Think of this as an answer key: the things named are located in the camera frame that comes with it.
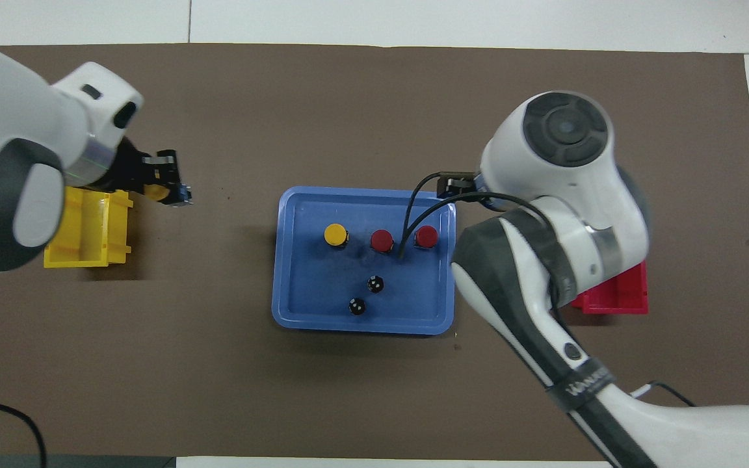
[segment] black strap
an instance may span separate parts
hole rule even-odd
[[[567,413],[591,402],[606,385],[614,381],[606,366],[599,359],[591,357],[547,388],[547,395],[560,410]]]

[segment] yellow bin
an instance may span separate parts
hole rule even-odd
[[[125,263],[129,194],[65,187],[59,230],[45,246],[45,268],[107,267]]]

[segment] red plastic bin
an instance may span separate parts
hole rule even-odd
[[[648,314],[646,262],[585,291],[571,305],[583,314]]]

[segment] blue plastic tray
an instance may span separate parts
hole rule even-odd
[[[455,207],[446,205],[420,226],[439,232],[434,248],[416,248],[412,238],[404,258],[401,241],[408,190],[292,187],[279,201],[274,264],[273,317],[289,328],[348,332],[437,335],[453,323],[454,279],[449,259],[455,249]],[[420,192],[410,222],[439,199]],[[325,226],[342,224],[345,248],[328,245]],[[395,238],[389,254],[369,247],[371,233],[386,229]],[[383,291],[366,288],[372,275]],[[354,316],[348,302],[360,297],[366,311]]]

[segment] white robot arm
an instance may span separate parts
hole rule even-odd
[[[64,185],[188,204],[174,151],[150,157],[124,137],[142,104],[96,63],[48,86],[0,54],[0,272],[27,263],[53,238]]]
[[[616,167],[613,140],[605,110],[580,94],[518,107],[484,149],[476,184],[523,198],[550,225],[520,207],[468,227],[452,260],[458,290],[613,466],[749,466],[749,406],[639,402],[550,314],[647,254],[645,202]]]

